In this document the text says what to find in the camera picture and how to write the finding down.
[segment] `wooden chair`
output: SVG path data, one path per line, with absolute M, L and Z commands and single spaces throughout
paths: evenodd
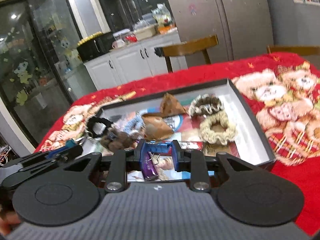
M 292 52 L 300 56 L 320 55 L 320 46 L 269 46 L 267 52 Z
M 168 72 L 170 73 L 173 72 L 170 57 L 186 56 L 201 51 L 204 56 L 205 63 L 211 64 L 207 49 L 218 44 L 218 37 L 217 35 L 214 35 L 199 40 L 185 41 L 181 44 L 155 48 L 155 54 L 158 57 L 165 58 Z

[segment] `red tablecloth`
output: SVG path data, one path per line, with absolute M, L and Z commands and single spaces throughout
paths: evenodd
M 135 97 L 141 97 L 192 84 L 231 78 L 257 115 L 277 159 L 280 160 L 276 162 L 272 172 L 292 181 L 303 191 L 305 206 L 296 223 L 306 233 L 313 234 L 320 228 L 318 77 L 320 71 L 304 63 L 304 59 L 298 55 L 274 53 L 145 78 L 112 89 L 100 90 L 77 100 L 73 104 L 75 107 L 71 108 L 72 111 L 57 120 L 36 151 L 41 147 L 47 149 L 47 146 L 52 146 L 55 141 L 61 144 L 70 131 L 73 131 L 70 137 L 74 137 L 80 130 L 79 125 L 76 121 L 68 120 L 75 120 L 75 116 L 84 111 L 94 114 L 98 109 L 94 106 L 98 106 L 102 100 L 108 102 L 111 98 L 130 91 L 136 91 Z M 81 122 L 89 118 L 87 114 L 81 116 Z

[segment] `chair backrest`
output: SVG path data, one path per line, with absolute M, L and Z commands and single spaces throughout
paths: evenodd
M 320 46 L 267 46 L 267 52 L 292 52 L 300 56 L 320 55 Z
M 214 47 L 219 44 L 217 35 L 209 36 L 203 39 L 185 41 L 167 47 L 162 47 L 164 57 L 178 57 L 191 55 L 207 48 Z

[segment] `cabinet handle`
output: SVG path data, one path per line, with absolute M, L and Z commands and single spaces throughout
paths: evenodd
M 142 57 L 143 59 L 145 59 L 144 56 L 142 55 L 142 50 L 140 50 L 140 54 L 141 54 L 141 57 Z
M 110 65 L 110 67 L 113 69 L 113 66 L 111 65 L 111 61 L 109 60 L 109 65 Z
M 97 51 L 100 53 L 100 50 L 98 49 L 98 46 L 97 46 L 96 41 L 95 41 L 95 40 L 93 40 L 93 42 L 94 42 L 94 44 L 96 45 L 96 49 L 97 49 Z
M 144 48 L 144 52 L 146 53 L 146 56 L 149 57 L 146 48 Z

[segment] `brown and white scrunchie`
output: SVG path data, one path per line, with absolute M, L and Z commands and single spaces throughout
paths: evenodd
M 203 96 L 196 97 L 188 109 L 188 114 L 190 116 L 194 115 L 211 115 L 220 110 L 223 110 L 224 107 L 219 98 L 214 95 L 205 94 Z
M 215 132 L 211 130 L 211 126 L 220 122 L 221 126 L 226 130 L 224 132 Z M 220 143 L 227 145 L 228 142 L 233 142 L 236 136 L 236 125 L 229 122 L 227 113 L 219 111 L 216 114 L 208 116 L 200 124 L 200 139 L 210 144 Z

